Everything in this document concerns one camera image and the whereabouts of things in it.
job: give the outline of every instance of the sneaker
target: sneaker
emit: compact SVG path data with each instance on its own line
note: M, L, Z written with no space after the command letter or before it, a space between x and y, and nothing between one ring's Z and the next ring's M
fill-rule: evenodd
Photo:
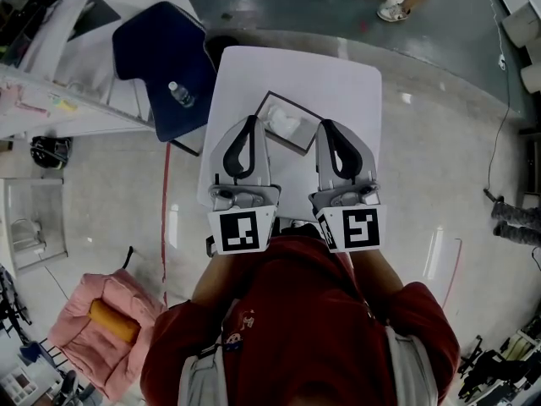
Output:
M388 23L396 23L397 21L403 21L409 17L411 11L405 11L400 3L393 4L388 8L379 8L378 16L387 21Z
M498 220L503 216L504 211L507 211L507 210L508 209L505 203L501 203L496 200L496 202L492 205L492 212L490 212L490 217L495 220Z
M503 226L506 226L507 222L505 221L498 221L498 224L496 224L496 227L494 227L494 230L492 231L492 234L494 236L501 236L501 228Z

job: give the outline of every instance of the chair seat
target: chair seat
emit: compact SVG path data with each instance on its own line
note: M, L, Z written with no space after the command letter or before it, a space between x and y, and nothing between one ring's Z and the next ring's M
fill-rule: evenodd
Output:
M139 323L135 344L125 343L88 316L95 299ZM157 317L166 310L124 269L84 274L48 339L109 400L117 401L139 376Z
M216 70L205 48L205 29L197 20L169 2L160 2L121 25L112 44L118 78L145 82L160 141L206 124ZM195 96L191 108L172 97L171 81Z

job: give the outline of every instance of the gray pants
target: gray pants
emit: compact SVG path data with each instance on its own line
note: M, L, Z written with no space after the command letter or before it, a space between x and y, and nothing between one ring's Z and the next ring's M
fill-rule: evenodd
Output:
M496 202L491 216L494 219L519 224L523 227L513 227L501 224L500 236L517 244L541 246L541 209L522 209Z

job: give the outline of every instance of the white shoe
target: white shoe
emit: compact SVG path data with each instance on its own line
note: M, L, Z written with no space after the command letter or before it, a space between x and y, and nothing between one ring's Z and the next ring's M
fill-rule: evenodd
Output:
M306 224L308 224L308 221L303 221L303 220L292 220L291 221L291 227L293 227L293 228L302 227L302 226L304 226Z
M379 8L377 14L381 19L388 23L396 23L397 21L407 19L407 17L409 17L409 12L410 11L406 12L400 3L397 3L388 8Z

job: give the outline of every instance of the pink cushion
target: pink cushion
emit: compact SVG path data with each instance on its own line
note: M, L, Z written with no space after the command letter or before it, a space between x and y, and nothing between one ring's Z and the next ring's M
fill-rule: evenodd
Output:
M93 322L88 313L102 299L141 326L132 346ZM112 275L84 274L49 332L49 341L109 400L118 401L137 379L156 318L166 310L124 269Z

